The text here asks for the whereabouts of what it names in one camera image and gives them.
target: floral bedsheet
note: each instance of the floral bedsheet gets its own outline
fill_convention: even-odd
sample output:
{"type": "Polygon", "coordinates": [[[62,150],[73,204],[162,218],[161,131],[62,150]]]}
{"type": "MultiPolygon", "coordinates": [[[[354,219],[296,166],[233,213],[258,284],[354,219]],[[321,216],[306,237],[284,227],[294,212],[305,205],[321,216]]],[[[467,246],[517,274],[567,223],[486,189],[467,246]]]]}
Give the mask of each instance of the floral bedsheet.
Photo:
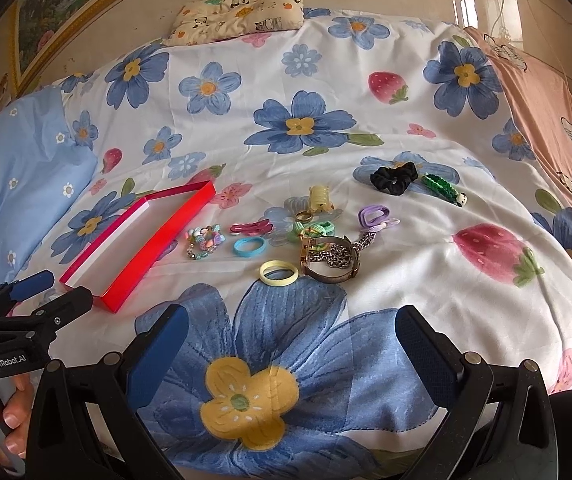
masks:
{"type": "Polygon", "coordinates": [[[551,391],[572,387],[572,252],[556,239],[572,209],[553,196],[482,51],[448,23],[304,15],[297,31],[151,43],[60,83],[66,135],[102,163],[21,276],[60,276],[137,196],[187,182],[212,179],[218,191],[195,226],[274,224],[262,258],[236,257],[229,240],[193,262],[179,237],[117,314],[94,309],[51,346],[67,365],[96,362],[170,301],[185,306],[188,340],[140,416],[189,479],[370,479],[407,467],[443,413],[395,336],[404,304],[463,351],[503,365],[531,358],[551,391]],[[408,161],[467,204],[421,180],[402,196],[370,184],[380,166],[408,161]],[[348,282],[264,285],[263,261],[297,261],[288,232],[315,184],[334,204],[316,219],[339,235],[356,239],[371,203],[400,223],[348,282]]]}

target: black scrunchie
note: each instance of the black scrunchie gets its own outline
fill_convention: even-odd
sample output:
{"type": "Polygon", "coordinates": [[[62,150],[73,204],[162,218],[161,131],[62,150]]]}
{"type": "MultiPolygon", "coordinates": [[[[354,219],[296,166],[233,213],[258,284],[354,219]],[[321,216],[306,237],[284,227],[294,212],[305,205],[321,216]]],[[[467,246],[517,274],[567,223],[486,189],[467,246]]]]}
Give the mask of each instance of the black scrunchie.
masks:
{"type": "Polygon", "coordinates": [[[412,162],[406,162],[399,168],[382,166],[370,175],[370,182],[382,193],[401,195],[413,180],[417,180],[417,168],[412,162]]]}

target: blue pillow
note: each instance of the blue pillow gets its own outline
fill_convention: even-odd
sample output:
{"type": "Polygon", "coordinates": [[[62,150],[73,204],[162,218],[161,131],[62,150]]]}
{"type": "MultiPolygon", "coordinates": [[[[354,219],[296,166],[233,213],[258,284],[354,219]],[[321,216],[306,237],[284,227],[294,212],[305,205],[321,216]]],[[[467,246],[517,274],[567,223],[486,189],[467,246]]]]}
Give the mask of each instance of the blue pillow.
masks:
{"type": "Polygon", "coordinates": [[[71,135],[59,88],[0,112],[0,283],[11,282],[93,176],[97,157],[71,135]]]}

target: yellow hair tie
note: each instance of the yellow hair tie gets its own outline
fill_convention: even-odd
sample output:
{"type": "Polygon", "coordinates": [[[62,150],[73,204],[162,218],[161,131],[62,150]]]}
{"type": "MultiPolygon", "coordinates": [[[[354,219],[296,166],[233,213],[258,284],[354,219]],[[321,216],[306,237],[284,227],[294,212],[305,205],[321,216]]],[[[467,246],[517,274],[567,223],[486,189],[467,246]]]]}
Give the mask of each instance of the yellow hair tie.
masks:
{"type": "Polygon", "coordinates": [[[259,279],[262,280],[266,285],[270,286],[286,286],[294,283],[297,278],[299,277],[299,270],[293,264],[289,264],[288,262],[282,262],[281,260],[271,260],[269,262],[264,263],[261,267],[259,267],[259,279]],[[283,280],[271,280],[270,278],[266,278],[266,272],[268,270],[273,269],[284,269],[284,270],[291,270],[292,275],[284,278],[283,280]]]}

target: chain bracelet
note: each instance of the chain bracelet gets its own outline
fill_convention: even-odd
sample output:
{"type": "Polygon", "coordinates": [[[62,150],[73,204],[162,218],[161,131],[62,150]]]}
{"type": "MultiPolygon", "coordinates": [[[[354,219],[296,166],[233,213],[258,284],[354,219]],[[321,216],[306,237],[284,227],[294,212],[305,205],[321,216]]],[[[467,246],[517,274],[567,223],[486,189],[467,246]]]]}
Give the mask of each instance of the chain bracelet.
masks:
{"type": "MultiPolygon", "coordinates": [[[[366,249],[374,240],[377,233],[362,233],[359,240],[352,242],[352,248],[359,252],[366,249]]],[[[351,252],[348,247],[333,244],[327,251],[309,254],[311,262],[325,262],[334,269],[348,269],[352,266],[351,252]]]]}

